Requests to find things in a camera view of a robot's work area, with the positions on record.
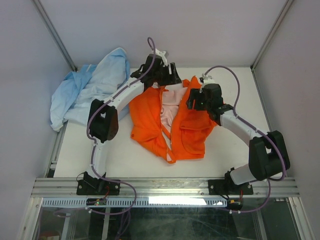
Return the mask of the orange jacket pink lining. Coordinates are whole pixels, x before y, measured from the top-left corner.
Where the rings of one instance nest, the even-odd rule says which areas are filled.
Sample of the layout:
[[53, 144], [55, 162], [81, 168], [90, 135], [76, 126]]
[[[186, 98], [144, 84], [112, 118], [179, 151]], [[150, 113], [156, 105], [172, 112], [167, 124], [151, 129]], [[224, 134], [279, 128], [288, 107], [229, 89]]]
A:
[[178, 89], [150, 87], [135, 97], [129, 103], [131, 138], [169, 164], [204, 158], [205, 141], [216, 123], [206, 111], [187, 107], [191, 90], [200, 87], [193, 76]]

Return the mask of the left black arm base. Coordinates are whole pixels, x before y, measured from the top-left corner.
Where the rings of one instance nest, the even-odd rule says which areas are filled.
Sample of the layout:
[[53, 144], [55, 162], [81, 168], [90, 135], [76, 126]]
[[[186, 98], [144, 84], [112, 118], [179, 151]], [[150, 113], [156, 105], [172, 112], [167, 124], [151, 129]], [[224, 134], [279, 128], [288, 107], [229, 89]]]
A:
[[82, 179], [76, 179], [78, 196], [118, 196], [120, 194], [120, 184], [105, 181], [101, 178], [90, 176], [86, 171], [81, 173]]

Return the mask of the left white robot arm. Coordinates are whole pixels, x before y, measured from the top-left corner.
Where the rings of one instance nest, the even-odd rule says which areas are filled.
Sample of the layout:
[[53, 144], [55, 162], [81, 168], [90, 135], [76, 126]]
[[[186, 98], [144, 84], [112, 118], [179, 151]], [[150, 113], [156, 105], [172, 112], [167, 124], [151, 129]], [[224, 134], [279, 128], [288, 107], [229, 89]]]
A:
[[131, 73], [128, 81], [115, 93], [104, 100], [92, 101], [86, 127], [87, 137], [92, 141], [92, 153], [86, 172], [92, 177], [87, 188], [93, 194], [100, 194], [105, 188], [105, 182], [100, 178], [106, 174], [107, 145], [118, 133], [120, 112], [151, 87], [182, 83], [175, 63], [169, 63], [167, 55], [166, 51], [156, 49], [155, 54], [148, 55], [145, 63]]

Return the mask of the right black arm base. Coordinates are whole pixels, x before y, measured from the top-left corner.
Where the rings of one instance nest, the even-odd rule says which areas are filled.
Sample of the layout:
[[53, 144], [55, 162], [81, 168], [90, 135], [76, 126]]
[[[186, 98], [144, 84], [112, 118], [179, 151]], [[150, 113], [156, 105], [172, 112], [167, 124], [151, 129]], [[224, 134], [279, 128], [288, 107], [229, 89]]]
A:
[[227, 173], [224, 174], [224, 178], [221, 179], [209, 179], [208, 191], [209, 195], [219, 195], [227, 197], [229, 195], [253, 195], [254, 191], [249, 182], [237, 185], [233, 182], [231, 178], [231, 172], [235, 170], [232, 167]]

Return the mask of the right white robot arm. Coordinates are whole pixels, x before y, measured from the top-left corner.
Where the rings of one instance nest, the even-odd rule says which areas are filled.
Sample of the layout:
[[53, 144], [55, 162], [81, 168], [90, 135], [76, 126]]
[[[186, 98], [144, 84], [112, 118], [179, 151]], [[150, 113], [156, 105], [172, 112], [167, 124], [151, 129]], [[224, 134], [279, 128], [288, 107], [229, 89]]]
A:
[[189, 110], [206, 111], [211, 120], [231, 131], [249, 148], [248, 164], [225, 174], [223, 187], [230, 194], [241, 189], [242, 184], [254, 181], [273, 180], [282, 174], [282, 180], [291, 167], [282, 133], [278, 130], [264, 132], [236, 114], [235, 108], [224, 103], [219, 84], [210, 83], [190, 90], [186, 102]]

